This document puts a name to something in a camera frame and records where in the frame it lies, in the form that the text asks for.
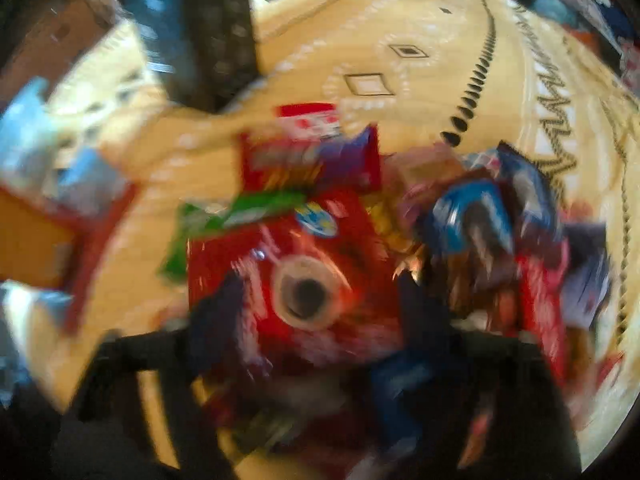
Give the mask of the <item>blue snack packet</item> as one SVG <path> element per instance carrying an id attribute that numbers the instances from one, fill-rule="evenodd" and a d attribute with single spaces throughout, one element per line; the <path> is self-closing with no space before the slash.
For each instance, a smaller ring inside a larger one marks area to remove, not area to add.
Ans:
<path id="1" fill-rule="evenodd" d="M 436 255 L 461 254 L 483 247 L 514 252 L 511 221 L 493 180 L 455 184 L 434 203 L 423 221 L 427 243 Z"/>

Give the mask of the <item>black blue carton box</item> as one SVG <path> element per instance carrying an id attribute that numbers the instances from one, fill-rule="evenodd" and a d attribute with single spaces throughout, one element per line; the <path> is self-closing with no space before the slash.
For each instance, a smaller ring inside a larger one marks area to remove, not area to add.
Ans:
<path id="1" fill-rule="evenodd" d="M 168 98 L 217 113 L 260 77 L 250 0 L 122 0 Z"/>

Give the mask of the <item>green snack packet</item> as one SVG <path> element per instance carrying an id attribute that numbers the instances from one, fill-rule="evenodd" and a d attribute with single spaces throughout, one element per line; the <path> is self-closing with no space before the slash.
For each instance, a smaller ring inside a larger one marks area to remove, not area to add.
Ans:
<path id="1" fill-rule="evenodd" d="M 301 205 L 306 195 L 295 191 L 241 194 L 233 200 L 186 200 L 176 211 L 174 234 L 158 274 L 174 283 L 186 281 L 189 240 L 212 237 L 246 224 L 278 216 Z"/>

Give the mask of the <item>red coffee snack bag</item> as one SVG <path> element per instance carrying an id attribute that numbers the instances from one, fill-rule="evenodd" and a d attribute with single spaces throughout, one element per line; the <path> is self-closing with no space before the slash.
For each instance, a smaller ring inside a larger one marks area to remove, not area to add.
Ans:
<path id="1" fill-rule="evenodd" d="M 280 217 L 186 244 L 189 351 L 259 378 L 383 359 L 402 346 L 394 265 L 360 197 L 334 188 Z"/>

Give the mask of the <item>yellow patterned bed sheet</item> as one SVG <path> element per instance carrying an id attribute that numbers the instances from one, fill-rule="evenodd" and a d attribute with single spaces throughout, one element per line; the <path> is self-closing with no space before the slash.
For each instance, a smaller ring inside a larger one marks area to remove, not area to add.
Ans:
<path id="1" fill-rule="evenodd" d="M 123 21 L 50 97 L 73 133 L 92 132 L 144 187 L 89 288 L 78 333 L 32 349 L 32 372 L 65 406 L 111 328 L 146 330 L 183 289 L 157 275 L 180 200 L 239 186 L 232 138 L 276 106 L 329 101 L 343 127 L 378 125 L 384 152 L 506 141 L 548 174 L 560 201 L 606 225 L 610 303 L 597 319 L 603 386 L 578 430 L 585 466 L 605 456 L 639 394 L 639 102 L 587 47 L 511 0 L 252 0 L 262 79 L 227 113 L 168 102 Z"/>

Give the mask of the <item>orange red cardboard box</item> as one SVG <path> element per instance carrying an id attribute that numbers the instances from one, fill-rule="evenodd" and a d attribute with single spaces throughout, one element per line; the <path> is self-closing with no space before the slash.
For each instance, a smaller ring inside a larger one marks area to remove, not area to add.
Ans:
<path id="1" fill-rule="evenodd" d="M 37 204 L 2 188 L 2 281 L 70 294 L 60 324 L 64 333 L 76 333 L 107 244 L 139 191 L 128 182 L 104 214 L 86 219 L 50 200 Z"/>

